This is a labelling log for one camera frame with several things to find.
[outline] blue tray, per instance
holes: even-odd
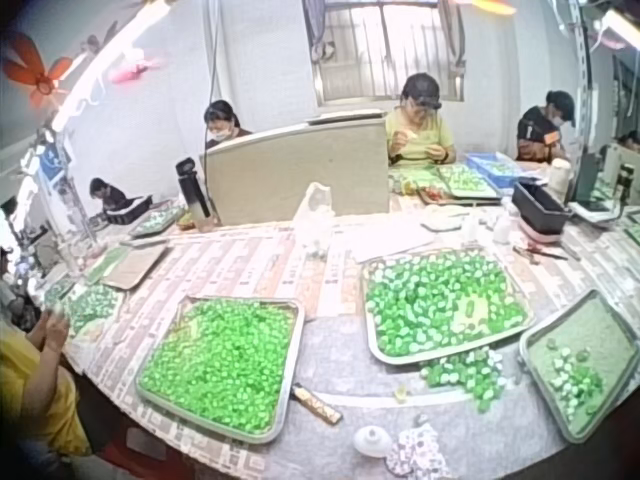
[[[507,167],[509,173],[495,171],[496,165]],[[500,189],[513,188],[518,178],[524,175],[520,166],[510,159],[502,159],[495,153],[468,153],[467,166],[475,170]]]

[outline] window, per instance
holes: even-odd
[[[441,98],[462,100],[464,60],[452,48],[453,29],[444,28],[452,22],[441,20],[438,0],[304,4],[320,105],[397,98],[416,72],[438,80]],[[460,17],[453,23],[463,39]]]

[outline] dark hair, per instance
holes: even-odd
[[[226,100],[216,100],[204,111],[204,123],[208,124],[214,120],[233,122],[234,127],[240,128],[240,120],[233,112],[231,104]]]
[[[573,97],[567,92],[562,90],[550,91],[547,93],[547,105],[556,107],[565,122],[571,122],[571,125],[575,124],[574,112],[576,107],[573,103]]]
[[[440,103],[440,85],[435,78],[426,73],[414,73],[404,83],[400,98],[407,100],[411,97],[421,107],[438,110]]]
[[[108,186],[109,184],[101,178],[94,178],[89,184],[89,194],[93,197],[96,192],[99,192],[100,190],[102,190],[103,188],[107,188]]]
[[[631,130],[630,132],[627,132],[618,139],[618,142],[625,143],[627,140],[631,140],[633,143],[640,145],[640,136],[638,135],[638,131]]]

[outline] table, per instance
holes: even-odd
[[[394,215],[415,215],[415,197],[392,197]],[[380,460],[356,453],[355,431],[380,425],[392,436],[426,413],[439,433],[449,467],[457,476],[483,479],[514,472],[566,446],[542,397],[517,364],[517,342],[497,346],[510,383],[503,397],[481,415],[458,390],[429,391],[417,366],[394,368],[375,360],[366,344],[360,266],[352,257],[350,232],[387,221],[387,215],[337,219],[326,263],[306,259],[289,224],[225,228],[200,235],[169,235],[172,250],[131,294],[108,328],[87,370],[89,378],[127,415],[172,447],[206,467],[247,479],[391,479]],[[522,234],[514,226],[512,240]],[[588,288],[597,287],[633,321],[640,334],[640,250],[621,230],[601,232],[568,224],[564,240],[580,263],[541,258],[531,266],[509,246],[479,239],[500,258],[529,298],[537,320],[553,314]],[[455,246],[459,235],[440,234],[425,248]],[[307,324],[295,379],[344,414],[329,427],[297,402],[290,402],[285,427],[271,444],[249,446],[178,421],[141,402],[135,375],[159,342],[186,294],[298,298]],[[640,384],[640,372],[628,395]],[[393,392],[405,385],[409,400]],[[215,478],[203,469],[202,478]]]

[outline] hand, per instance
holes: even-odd
[[[425,153],[427,154],[427,158],[435,160],[436,162],[441,162],[447,157],[447,150],[436,144],[428,145],[425,149]]]
[[[47,320],[47,336],[45,347],[54,352],[61,353],[64,343],[69,336],[69,320],[62,312],[53,312]]]
[[[391,137],[391,145],[389,146],[389,156],[395,157],[409,142],[409,135],[405,132],[395,132]]]

